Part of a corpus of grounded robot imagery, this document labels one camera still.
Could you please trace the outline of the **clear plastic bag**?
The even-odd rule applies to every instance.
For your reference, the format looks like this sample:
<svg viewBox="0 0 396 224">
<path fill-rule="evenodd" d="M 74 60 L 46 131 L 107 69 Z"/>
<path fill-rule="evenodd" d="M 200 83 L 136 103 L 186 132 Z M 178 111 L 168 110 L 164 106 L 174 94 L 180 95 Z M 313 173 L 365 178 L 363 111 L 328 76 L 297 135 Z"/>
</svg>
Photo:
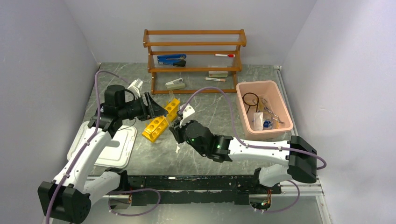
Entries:
<svg viewBox="0 0 396 224">
<path fill-rule="evenodd" d="M 253 130 L 254 131 L 262 131 L 263 130 L 263 112 L 254 112 L 253 113 Z"/>
</svg>

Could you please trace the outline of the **blue hexagonal base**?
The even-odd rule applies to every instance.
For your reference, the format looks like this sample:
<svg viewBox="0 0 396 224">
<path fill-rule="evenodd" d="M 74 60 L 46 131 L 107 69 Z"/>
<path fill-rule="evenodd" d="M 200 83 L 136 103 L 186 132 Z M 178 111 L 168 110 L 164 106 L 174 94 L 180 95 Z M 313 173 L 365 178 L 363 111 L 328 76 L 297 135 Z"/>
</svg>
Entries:
<svg viewBox="0 0 396 224">
<path fill-rule="evenodd" d="M 264 120 L 263 130 L 270 130 L 274 128 L 274 122 L 271 120 Z"/>
</svg>

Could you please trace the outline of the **metal crucible tongs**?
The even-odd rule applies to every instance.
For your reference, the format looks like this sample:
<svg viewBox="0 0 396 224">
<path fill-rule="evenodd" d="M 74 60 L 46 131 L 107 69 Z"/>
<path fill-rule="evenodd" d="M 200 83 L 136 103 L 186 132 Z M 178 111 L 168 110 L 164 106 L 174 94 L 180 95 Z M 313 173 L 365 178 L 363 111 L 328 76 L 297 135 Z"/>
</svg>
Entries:
<svg viewBox="0 0 396 224">
<path fill-rule="evenodd" d="M 269 102 L 265 98 L 259 98 L 259 100 L 260 100 L 260 102 L 259 102 L 258 110 L 260 112 L 265 112 L 265 113 L 269 114 L 271 116 L 271 118 L 274 121 L 276 121 L 277 123 L 284 124 L 284 122 L 281 121 L 280 117 L 271 110 Z"/>
</svg>

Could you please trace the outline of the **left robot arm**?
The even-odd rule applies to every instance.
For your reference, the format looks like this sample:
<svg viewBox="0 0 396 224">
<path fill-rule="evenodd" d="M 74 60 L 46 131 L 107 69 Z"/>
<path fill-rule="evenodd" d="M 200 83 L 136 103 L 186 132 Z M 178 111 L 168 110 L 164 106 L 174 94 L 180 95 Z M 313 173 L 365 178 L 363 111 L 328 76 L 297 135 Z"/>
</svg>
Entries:
<svg viewBox="0 0 396 224">
<path fill-rule="evenodd" d="M 38 187 L 47 224 L 51 218 L 80 224 L 104 195 L 112 191 L 123 194 L 130 189 L 127 171 L 120 168 L 108 168 L 99 178 L 86 182 L 96 160 L 124 120 L 146 121 L 168 114 L 148 92 L 129 102 L 126 92 L 131 93 L 122 85 L 107 87 L 103 103 L 98 102 L 97 112 L 88 123 L 80 149 L 52 181 L 42 182 Z"/>
</svg>

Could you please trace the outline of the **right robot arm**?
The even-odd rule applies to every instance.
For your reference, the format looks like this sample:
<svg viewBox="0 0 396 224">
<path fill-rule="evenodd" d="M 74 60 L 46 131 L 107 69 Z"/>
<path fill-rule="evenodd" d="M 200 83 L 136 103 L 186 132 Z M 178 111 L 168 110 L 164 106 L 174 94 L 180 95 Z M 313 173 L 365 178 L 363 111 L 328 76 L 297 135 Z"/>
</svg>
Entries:
<svg viewBox="0 0 396 224">
<path fill-rule="evenodd" d="M 264 193 L 269 187 L 287 180 L 301 183 L 317 181 L 317 151 L 300 136 L 289 140 L 266 142 L 239 140 L 236 137 L 213 134 L 195 120 L 184 125 L 176 120 L 169 130 L 178 144 L 187 143 L 202 157 L 214 162 L 261 160 L 272 166 L 259 169 L 252 188 Z"/>
</svg>

